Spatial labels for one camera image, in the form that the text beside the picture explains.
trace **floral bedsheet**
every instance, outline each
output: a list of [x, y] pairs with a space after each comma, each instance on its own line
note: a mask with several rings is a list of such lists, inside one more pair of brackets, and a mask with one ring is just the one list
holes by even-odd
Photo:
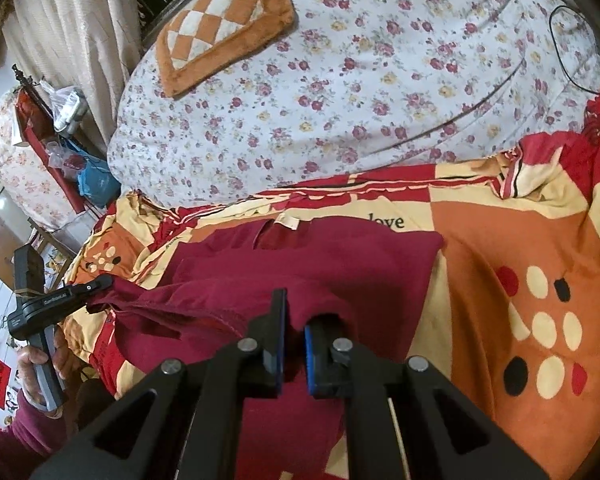
[[[590, 97], [558, 63], [560, 0], [293, 0], [298, 27], [179, 99], [155, 47], [121, 100], [109, 166], [163, 206], [301, 179], [452, 162], [528, 132], [579, 131]], [[589, 27], [554, 21], [568, 72], [600, 88]]]

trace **cushion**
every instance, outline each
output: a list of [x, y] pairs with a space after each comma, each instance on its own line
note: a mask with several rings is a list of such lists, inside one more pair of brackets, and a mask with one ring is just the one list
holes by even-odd
[[294, 17], [291, 0], [192, 0], [158, 37], [165, 94], [184, 92], [263, 47]]

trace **plastic bag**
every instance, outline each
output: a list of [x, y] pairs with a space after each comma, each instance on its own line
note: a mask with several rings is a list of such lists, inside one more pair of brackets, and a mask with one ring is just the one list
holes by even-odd
[[98, 207], [107, 207], [120, 194], [120, 183], [111, 174], [104, 160], [81, 150], [70, 140], [65, 142], [86, 160], [86, 167], [78, 174], [80, 195]]
[[65, 179], [76, 182], [78, 175], [87, 167], [86, 159], [79, 153], [61, 146], [54, 140], [45, 146], [49, 155], [49, 167], [62, 170]]
[[82, 90], [77, 86], [67, 86], [56, 90], [44, 79], [40, 86], [51, 99], [51, 110], [54, 115], [54, 130], [63, 137], [71, 137], [89, 111], [89, 105]]

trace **maroon sleeve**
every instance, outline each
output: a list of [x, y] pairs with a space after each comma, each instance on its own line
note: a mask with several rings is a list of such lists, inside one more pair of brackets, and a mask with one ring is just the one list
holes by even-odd
[[13, 424], [0, 432], [0, 480], [27, 480], [67, 439], [62, 417], [48, 418], [22, 392], [18, 405]]

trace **beige curtain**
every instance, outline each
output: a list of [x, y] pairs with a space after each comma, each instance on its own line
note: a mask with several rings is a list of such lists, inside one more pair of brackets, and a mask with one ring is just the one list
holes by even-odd
[[56, 88], [77, 85], [91, 108], [83, 129], [103, 153], [116, 129], [118, 101], [140, 61], [136, 0], [13, 0], [3, 32], [27, 75]]

